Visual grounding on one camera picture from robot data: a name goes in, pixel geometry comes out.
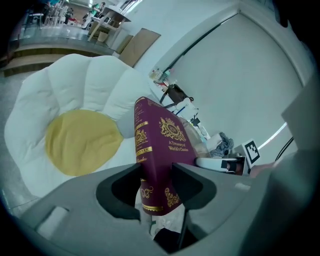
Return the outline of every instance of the yellow cushion center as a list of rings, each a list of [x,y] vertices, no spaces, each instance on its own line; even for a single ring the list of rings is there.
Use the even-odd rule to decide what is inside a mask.
[[[77,109],[50,123],[45,135],[45,151],[62,173],[81,176],[94,172],[112,158],[123,139],[109,117]]]

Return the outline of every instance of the black bag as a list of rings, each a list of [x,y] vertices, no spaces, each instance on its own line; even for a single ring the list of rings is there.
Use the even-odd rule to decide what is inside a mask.
[[[165,91],[165,93],[162,95],[160,99],[160,104],[162,103],[166,95],[168,95],[171,98],[171,100],[174,102],[172,104],[165,106],[166,109],[172,106],[175,106],[180,102],[183,102],[185,98],[189,98],[191,102],[194,101],[193,97],[188,97],[186,93],[176,84],[170,84],[168,86],[167,90]]]

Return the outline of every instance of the cardboard box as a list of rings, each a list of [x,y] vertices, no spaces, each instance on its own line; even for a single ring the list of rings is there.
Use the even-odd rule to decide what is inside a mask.
[[[117,54],[121,54],[123,52],[123,50],[125,49],[125,47],[129,44],[129,42],[131,41],[131,39],[133,38],[133,35],[128,34],[124,40],[122,41],[122,43],[120,43],[119,47],[115,50],[115,52]]]
[[[130,67],[134,67],[141,56],[160,36],[161,35],[156,32],[142,28],[124,48],[119,56],[119,60]]]

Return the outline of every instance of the book cover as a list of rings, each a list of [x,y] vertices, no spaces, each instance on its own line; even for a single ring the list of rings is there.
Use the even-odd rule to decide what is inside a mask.
[[[172,163],[194,165],[194,149],[180,119],[146,97],[135,102],[134,128],[136,162],[143,169],[143,210],[149,215],[166,215],[181,204],[172,186]]]

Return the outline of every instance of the gray floor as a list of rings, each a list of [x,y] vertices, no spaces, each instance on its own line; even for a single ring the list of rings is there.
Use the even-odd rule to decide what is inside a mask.
[[[33,72],[0,78],[0,197],[8,211],[20,217],[38,199],[30,194],[4,140],[6,121],[13,109],[23,81]]]
[[[11,38],[11,41],[17,40],[17,36]],[[84,47],[89,50],[99,51],[105,55],[112,55],[114,52],[104,42],[99,42],[96,39],[91,39],[88,42],[88,30],[83,30],[81,27],[60,25],[56,27],[42,27],[41,30],[32,25],[20,32],[19,45],[33,44],[55,44]]]

